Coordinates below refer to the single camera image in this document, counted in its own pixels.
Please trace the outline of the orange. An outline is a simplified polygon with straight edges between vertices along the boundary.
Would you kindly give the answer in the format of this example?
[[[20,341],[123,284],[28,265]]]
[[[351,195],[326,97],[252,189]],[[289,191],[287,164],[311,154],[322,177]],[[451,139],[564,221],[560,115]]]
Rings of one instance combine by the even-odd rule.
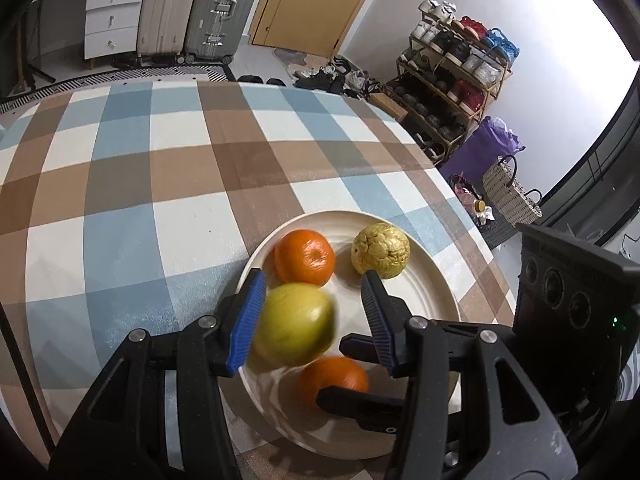
[[[346,356],[322,356],[300,372],[296,387],[297,399],[305,408],[318,411],[316,397],[321,389],[328,387],[367,393],[369,376],[356,361]]]
[[[335,270],[335,254],[320,233],[295,230],[274,246],[273,263],[277,277],[283,283],[323,286]]]

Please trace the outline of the smooth yellow-green guava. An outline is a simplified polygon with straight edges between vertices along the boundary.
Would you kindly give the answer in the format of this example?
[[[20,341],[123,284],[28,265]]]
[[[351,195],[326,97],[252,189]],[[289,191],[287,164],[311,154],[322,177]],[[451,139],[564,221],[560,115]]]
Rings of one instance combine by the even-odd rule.
[[[331,347],[337,306],[322,288],[288,283],[268,292],[253,339],[254,351],[271,367],[298,367]]]

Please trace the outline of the wrinkled yellow fruit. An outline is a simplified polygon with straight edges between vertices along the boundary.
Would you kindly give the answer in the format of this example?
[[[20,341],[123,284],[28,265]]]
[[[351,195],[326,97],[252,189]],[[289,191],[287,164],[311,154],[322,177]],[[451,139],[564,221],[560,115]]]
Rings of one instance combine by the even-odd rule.
[[[359,274],[375,271],[380,278],[396,278],[410,259],[408,236],[386,222],[362,229],[352,241],[350,260]]]

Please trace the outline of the woven basket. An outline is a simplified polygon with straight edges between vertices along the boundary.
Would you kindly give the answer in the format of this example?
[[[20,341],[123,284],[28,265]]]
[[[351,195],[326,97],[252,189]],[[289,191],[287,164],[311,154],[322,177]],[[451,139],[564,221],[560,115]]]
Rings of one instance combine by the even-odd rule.
[[[525,191],[516,177],[518,162],[513,155],[499,157],[484,173],[482,185],[488,200],[507,222],[532,224],[542,218],[542,194]]]

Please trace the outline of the purple bag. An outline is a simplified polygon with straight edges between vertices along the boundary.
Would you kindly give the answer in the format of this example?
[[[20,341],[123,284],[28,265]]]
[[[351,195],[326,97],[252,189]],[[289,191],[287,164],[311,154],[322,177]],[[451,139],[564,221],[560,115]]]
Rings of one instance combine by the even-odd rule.
[[[486,116],[439,172],[446,180],[457,174],[472,184],[481,184],[484,173],[499,158],[524,150],[518,136],[500,117]]]

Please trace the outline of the checkered tablecloth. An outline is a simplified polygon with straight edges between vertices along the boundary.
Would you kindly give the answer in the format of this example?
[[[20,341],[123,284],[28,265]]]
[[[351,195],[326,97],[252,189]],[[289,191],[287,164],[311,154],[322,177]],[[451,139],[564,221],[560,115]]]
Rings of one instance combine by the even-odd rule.
[[[388,290],[428,294],[433,261],[465,320],[509,324],[494,255],[410,134],[369,104],[294,88],[143,81],[51,96],[1,133],[1,307],[46,423],[9,356],[1,411],[40,465],[102,366],[136,328],[212,312],[274,241],[318,231],[341,333],[364,332],[355,235],[376,220],[414,241]]]

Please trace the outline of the cardboard box on floor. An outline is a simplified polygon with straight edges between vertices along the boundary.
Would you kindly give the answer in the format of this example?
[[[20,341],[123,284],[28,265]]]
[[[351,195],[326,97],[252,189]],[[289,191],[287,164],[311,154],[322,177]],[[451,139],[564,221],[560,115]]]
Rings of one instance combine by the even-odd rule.
[[[386,93],[372,93],[367,97],[367,101],[387,115],[390,115],[390,117],[393,117],[396,122],[402,122],[408,115],[408,110],[399,105]]]

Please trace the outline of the wooden shoe rack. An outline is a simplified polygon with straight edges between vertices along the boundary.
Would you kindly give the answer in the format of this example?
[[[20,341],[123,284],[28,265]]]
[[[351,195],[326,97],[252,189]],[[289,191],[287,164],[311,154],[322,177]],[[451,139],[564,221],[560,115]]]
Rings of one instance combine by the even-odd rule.
[[[500,29],[426,0],[385,91],[408,113],[410,133],[437,165],[461,148],[498,101],[518,57]]]

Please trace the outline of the wooden door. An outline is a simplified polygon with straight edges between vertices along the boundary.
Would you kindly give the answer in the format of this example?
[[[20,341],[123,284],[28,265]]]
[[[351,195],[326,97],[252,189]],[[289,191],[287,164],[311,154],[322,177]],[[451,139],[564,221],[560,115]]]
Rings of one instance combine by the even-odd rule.
[[[343,44],[366,0],[259,0],[250,42],[328,58]]]

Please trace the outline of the silver suitcase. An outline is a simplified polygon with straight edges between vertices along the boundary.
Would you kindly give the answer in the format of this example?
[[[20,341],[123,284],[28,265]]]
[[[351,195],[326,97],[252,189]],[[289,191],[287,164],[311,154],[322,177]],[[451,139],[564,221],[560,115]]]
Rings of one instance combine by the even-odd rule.
[[[188,61],[229,64],[255,0],[193,0],[183,52]]]

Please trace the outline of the beige suitcase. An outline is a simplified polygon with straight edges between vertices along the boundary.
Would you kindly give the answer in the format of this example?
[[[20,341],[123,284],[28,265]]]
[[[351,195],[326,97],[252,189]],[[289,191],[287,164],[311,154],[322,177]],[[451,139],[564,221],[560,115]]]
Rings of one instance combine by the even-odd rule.
[[[137,52],[177,54],[184,46],[194,0],[142,0]]]

